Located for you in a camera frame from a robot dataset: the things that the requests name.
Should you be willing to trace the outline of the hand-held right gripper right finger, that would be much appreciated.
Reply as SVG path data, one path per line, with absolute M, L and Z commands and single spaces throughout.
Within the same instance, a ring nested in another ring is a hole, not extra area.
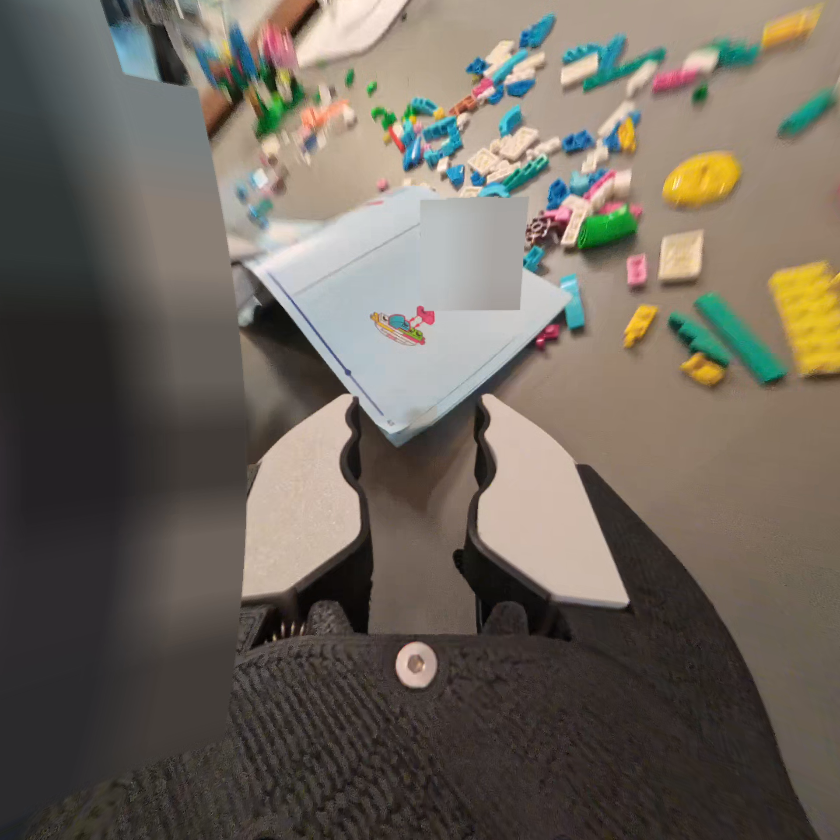
M 565 607 L 631 605 L 580 465 L 500 398 L 482 395 L 474 425 L 476 492 L 454 554 L 476 598 L 476 629 L 501 603 L 520 605 L 532 634 L 551 635 Z

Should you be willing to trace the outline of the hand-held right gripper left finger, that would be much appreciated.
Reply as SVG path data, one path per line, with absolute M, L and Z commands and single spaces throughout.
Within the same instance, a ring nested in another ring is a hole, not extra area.
M 336 602 L 369 630 L 373 544 L 361 486 L 361 407 L 337 397 L 260 460 L 246 502 L 241 604 L 273 607 L 286 628 Z

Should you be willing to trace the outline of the light blue instruction booklet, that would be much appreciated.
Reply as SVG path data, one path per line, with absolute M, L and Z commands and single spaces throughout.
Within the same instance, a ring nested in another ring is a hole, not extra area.
M 246 263 L 394 446 L 452 412 L 572 295 L 522 264 L 528 201 L 387 192 Z

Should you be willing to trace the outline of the light blue lego piece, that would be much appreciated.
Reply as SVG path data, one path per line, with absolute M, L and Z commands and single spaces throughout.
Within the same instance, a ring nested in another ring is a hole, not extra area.
M 577 275 L 570 274 L 563 277 L 560 281 L 560 288 L 569 298 L 563 310 L 567 328 L 571 331 L 583 331 L 585 329 L 585 310 Z

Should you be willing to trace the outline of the narrow yellow lego plate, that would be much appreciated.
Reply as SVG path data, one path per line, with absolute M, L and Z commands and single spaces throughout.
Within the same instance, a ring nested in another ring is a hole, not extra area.
M 637 307 L 623 332 L 623 347 L 632 349 L 645 337 L 658 314 L 659 306 L 643 304 Z

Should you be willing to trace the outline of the green stepped lego brick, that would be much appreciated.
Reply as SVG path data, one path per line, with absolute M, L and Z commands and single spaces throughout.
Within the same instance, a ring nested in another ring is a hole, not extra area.
M 691 354 L 702 354 L 713 363 L 727 368 L 731 356 L 722 342 L 704 325 L 682 312 L 672 311 L 668 327 Z

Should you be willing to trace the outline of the long green lego bar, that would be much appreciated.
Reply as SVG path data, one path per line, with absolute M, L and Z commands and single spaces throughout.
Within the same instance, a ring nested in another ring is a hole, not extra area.
M 721 295 L 713 291 L 700 295 L 695 301 L 695 309 L 758 383 L 771 385 L 785 378 L 786 366 Z

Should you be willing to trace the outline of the green curved lego piece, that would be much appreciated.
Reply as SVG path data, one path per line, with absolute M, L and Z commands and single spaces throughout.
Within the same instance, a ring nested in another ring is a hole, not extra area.
M 628 204 L 622 204 L 607 214 L 588 216 L 581 225 L 577 248 L 589 250 L 611 245 L 636 235 L 638 222 Z

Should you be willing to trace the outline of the white square lego plate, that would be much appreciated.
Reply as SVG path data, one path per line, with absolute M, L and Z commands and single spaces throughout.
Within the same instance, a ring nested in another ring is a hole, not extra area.
M 666 285 L 697 281 L 702 268 L 704 242 L 703 229 L 664 236 L 659 250 L 658 280 Z

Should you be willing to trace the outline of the large yellow lego plate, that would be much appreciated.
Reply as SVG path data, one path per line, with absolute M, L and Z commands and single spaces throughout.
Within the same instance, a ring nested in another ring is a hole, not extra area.
M 799 376 L 838 376 L 839 278 L 831 264 L 780 269 L 769 290 Z

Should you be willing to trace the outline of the yellow round lego dish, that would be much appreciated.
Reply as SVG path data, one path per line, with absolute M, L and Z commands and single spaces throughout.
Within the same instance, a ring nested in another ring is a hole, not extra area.
M 725 200 L 741 177 L 741 163 L 732 153 L 696 154 L 668 174 L 661 194 L 672 207 L 697 209 Z

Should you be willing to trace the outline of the scattered pile of lego bricks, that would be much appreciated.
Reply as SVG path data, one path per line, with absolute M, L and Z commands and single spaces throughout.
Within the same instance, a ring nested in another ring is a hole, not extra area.
M 522 114 L 521 99 L 544 67 L 543 45 L 556 21 L 552 10 L 517 40 L 502 40 L 488 57 L 475 58 L 465 70 L 473 78 L 469 94 L 451 108 L 420 97 L 406 105 L 403 115 L 380 104 L 371 110 L 384 142 L 399 150 L 405 172 L 425 165 L 447 178 L 461 197 L 508 197 L 539 178 L 552 155 L 581 155 L 579 169 L 567 182 L 552 182 L 546 207 L 526 227 L 523 264 L 529 270 L 539 265 L 549 240 L 580 250 L 577 239 L 588 216 L 609 214 L 626 203 L 638 222 L 641 210 L 630 197 L 632 173 L 614 169 L 610 160 L 636 150 L 640 111 L 635 98 L 641 90 L 649 86 L 660 95 L 697 84 L 692 98 L 702 100 L 707 79 L 717 69 L 751 65 L 760 52 L 759 45 L 742 39 L 715 38 L 678 68 L 662 70 L 665 47 L 628 59 L 624 33 L 573 45 L 560 58 L 559 89 L 588 92 L 626 81 L 625 97 L 596 132 L 580 129 L 542 139 Z

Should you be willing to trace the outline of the partly built colourful lego model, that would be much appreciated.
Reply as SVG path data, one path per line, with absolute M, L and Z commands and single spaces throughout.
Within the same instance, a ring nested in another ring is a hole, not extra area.
M 210 89 L 252 108 L 260 139 L 279 128 L 305 92 L 291 33 L 267 24 L 258 37 L 257 47 L 250 47 L 242 28 L 231 23 L 221 36 L 200 40 L 193 53 Z

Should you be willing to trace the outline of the green lego beam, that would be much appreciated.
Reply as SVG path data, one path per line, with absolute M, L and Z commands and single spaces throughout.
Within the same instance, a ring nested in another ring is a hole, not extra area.
M 785 117 L 777 129 L 781 139 L 791 139 L 809 130 L 837 104 L 838 93 L 834 87 L 819 90 L 813 97 Z

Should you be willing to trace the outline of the yellow rectangular lego plate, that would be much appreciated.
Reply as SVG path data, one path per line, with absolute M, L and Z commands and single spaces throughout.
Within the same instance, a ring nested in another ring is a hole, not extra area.
M 810 38 L 821 19 L 824 6 L 824 3 L 816 3 L 766 22 L 759 42 L 759 52 L 767 53 Z

